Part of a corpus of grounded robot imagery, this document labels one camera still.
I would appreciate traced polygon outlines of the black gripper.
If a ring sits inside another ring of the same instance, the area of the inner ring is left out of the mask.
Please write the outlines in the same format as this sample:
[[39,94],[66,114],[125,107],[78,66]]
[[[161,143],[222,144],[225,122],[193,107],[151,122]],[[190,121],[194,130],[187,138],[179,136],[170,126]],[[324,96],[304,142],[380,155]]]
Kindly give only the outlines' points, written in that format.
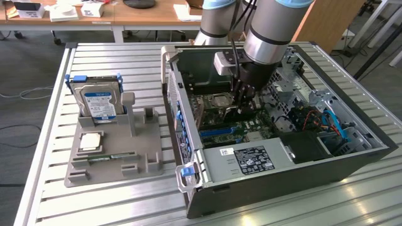
[[258,64],[257,62],[244,63],[241,65],[241,82],[245,87],[252,87],[261,91],[269,84],[273,74],[278,68],[278,63]]

